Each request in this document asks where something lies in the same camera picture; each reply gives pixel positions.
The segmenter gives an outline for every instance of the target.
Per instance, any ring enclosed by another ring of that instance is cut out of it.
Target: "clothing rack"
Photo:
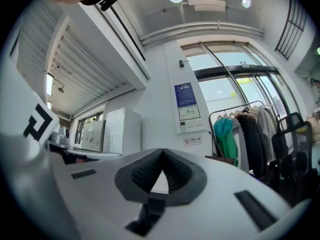
[[[218,113],[218,112],[226,112],[226,110],[233,110],[233,109],[236,109],[236,108],[241,108],[241,107],[244,107],[244,106],[248,106],[250,104],[253,104],[253,103],[257,103],[257,102],[260,102],[262,105],[264,105],[264,103],[261,101],[261,100],[256,100],[256,101],[252,101],[252,102],[249,102],[249,103],[245,103],[245,104],[241,104],[241,105],[238,105],[238,106],[233,106],[233,107],[229,107],[229,108],[225,108],[225,109],[221,109],[221,110],[218,110],[218,111],[215,111],[215,112],[212,112],[210,115],[209,115],[209,124],[210,124],[210,127],[211,127],[211,131],[212,131],[212,137],[214,137],[214,126],[212,124],[212,121],[211,121],[211,116],[214,114],[214,113]]]

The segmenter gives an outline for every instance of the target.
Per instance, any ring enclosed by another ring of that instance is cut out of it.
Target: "teal jacket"
[[[233,121],[230,118],[221,118],[214,123],[216,142],[219,144],[225,158],[235,159],[234,165],[238,165],[237,146],[232,134]]]

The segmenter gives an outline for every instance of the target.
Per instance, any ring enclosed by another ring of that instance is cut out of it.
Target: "small sticker sign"
[[[202,137],[201,136],[195,136],[195,137],[184,138],[183,139],[183,144],[185,146],[202,144]]]

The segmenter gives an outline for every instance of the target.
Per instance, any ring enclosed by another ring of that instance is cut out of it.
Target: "blue poster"
[[[174,91],[178,108],[197,104],[194,90],[192,89],[190,82],[175,85]]]

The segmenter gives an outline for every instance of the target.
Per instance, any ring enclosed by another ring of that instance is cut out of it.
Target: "black window bars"
[[[289,60],[305,29],[306,18],[307,12],[298,0],[290,0],[284,29],[275,48],[275,51],[279,51],[287,60]]]

